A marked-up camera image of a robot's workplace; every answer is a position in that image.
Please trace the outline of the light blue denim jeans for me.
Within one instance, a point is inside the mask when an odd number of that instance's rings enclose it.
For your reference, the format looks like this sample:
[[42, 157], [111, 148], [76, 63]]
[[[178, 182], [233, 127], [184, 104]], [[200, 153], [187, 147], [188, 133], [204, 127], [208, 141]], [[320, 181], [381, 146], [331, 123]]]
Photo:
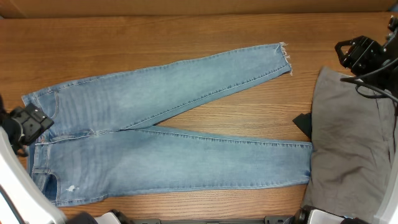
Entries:
[[53, 120], [28, 172], [58, 207], [108, 197], [306, 184], [309, 142], [196, 133], [163, 120], [254, 87], [291, 66], [283, 43], [88, 77], [24, 95]]

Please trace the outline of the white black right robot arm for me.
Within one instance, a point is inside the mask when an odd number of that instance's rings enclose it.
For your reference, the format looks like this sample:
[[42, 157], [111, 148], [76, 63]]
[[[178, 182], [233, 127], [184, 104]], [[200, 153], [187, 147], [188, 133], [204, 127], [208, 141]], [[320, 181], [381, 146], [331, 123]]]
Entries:
[[338, 42], [351, 75], [320, 70], [312, 110], [294, 119], [312, 140], [311, 176], [290, 223], [397, 222], [397, 18], [380, 44]]

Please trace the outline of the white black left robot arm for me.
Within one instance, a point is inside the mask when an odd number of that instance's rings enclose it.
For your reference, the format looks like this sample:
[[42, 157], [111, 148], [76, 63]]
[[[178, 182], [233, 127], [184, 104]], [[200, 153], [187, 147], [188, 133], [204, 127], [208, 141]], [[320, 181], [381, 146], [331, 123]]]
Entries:
[[9, 215], [1, 215], [2, 222], [46, 224], [122, 224], [131, 223], [124, 214], [110, 210], [100, 217], [81, 212], [68, 219], [37, 188], [18, 160], [28, 156], [24, 149], [53, 125], [42, 110], [32, 103], [17, 107], [10, 113], [1, 108], [1, 208], [9, 207]]

